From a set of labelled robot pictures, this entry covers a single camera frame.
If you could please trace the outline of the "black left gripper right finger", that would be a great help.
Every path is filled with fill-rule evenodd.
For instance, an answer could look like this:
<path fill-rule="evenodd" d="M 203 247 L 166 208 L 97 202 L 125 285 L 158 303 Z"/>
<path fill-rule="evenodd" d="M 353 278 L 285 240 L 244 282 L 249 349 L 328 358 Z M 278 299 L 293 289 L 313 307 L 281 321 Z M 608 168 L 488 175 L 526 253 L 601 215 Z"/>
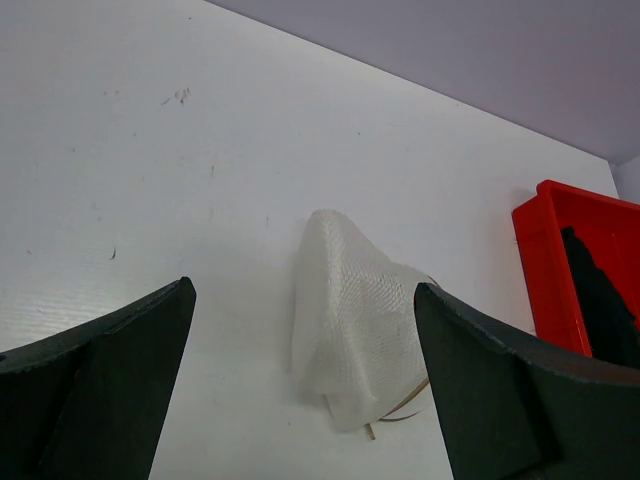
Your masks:
<path fill-rule="evenodd" d="M 639 373 L 421 283 L 416 326 L 456 479 L 636 479 Z"/>

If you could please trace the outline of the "black bra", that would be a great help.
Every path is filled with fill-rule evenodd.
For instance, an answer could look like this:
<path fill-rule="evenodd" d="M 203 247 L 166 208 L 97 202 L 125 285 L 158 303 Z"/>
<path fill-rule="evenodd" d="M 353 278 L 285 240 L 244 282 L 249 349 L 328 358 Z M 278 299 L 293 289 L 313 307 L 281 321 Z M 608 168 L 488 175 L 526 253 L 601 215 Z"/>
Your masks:
<path fill-rule="evenodd" d="M 635 316 L 573 227 L 561 236 L 594 358 L 639 368 L 639 330 Z"/>

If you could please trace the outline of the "white mesh laundry bag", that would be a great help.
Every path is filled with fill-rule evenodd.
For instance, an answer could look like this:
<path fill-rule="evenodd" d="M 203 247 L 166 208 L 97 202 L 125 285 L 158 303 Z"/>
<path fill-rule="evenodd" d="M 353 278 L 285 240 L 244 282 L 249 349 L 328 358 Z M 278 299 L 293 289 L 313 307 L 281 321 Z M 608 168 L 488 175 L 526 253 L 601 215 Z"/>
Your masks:
<path fill-rule="evenodd" d="M 323 397 L 336 429 L 422 410 L 427 388 L 414 295 L 429 275 L 393 262 L 344 214 L 317 210 L 295 262 L 292 374 Z"/>

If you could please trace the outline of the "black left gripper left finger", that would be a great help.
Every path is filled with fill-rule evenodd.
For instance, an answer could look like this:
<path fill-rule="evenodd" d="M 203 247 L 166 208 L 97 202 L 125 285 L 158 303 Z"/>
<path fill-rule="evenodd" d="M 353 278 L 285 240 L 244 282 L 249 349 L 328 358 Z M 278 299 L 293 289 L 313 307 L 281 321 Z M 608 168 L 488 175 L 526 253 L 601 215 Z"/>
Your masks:
<path fill-rule="evenodd" d="M 148 478 L 195 303 L 183 277 L 2 352 L 2 478 Z"/>

